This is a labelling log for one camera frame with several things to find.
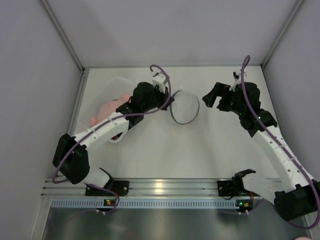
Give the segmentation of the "round mesh laundry bag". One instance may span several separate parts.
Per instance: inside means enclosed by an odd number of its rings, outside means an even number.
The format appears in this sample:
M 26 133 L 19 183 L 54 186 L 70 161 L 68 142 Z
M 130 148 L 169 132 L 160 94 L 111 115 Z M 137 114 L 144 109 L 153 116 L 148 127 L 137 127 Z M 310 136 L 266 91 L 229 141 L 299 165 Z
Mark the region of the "round mesh laundry bag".
M 174 101 L 169 106 L 169 113 L 173 121 L 179 125 L 193 122 L 200 111 L 198 97 L 189 91 L 177 90 L 172 95 Z

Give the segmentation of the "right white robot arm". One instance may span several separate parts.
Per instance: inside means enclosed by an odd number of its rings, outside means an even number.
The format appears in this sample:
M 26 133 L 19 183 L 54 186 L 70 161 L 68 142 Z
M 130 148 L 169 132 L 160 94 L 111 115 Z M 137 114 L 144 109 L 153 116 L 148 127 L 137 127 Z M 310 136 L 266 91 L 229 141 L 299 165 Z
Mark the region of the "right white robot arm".
M 286 144 L 276 120 L 261 108 L 260 90 L 252 82 L 230 86 L 217 82 L 213 89 L 202 97 L 208 108 L 220 98 L 217 108 L 233 112 L 240 125 L 261 147 L 280 179 L 279 183 L 256 176 L 256 171 L 246 169 L 234 174 L 228 187 L 219 182 L 219 196 L 240 196 L 255 193 L 272 203 L 282 219 L 291 221 L 314 213 L 320 208 L 320 183 L 306 170 L 298 167 L 289 146 Z

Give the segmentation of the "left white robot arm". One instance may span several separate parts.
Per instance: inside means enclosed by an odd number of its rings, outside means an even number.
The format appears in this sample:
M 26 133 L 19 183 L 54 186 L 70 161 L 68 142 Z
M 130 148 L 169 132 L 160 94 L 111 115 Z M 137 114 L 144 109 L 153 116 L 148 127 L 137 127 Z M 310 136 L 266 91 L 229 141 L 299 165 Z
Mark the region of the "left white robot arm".
M 65 181 L 74 185 L 84 183 L 110 190 L 114 178 L 106 170 L 91 165 L 89 152 L 114 138 L 122 138 L 145 115 L 165 111 L 174 100 L 171 93 L 171 84 L 140 82 L 132 94 L 109 102 L 114 111 L 105 119 L 99 115 L 91 128 L 73 136 L 68 133 L 61 136 L 52 161 L 55 167 L 52 182 L 58 184 L 57 176 L 61 173 Z

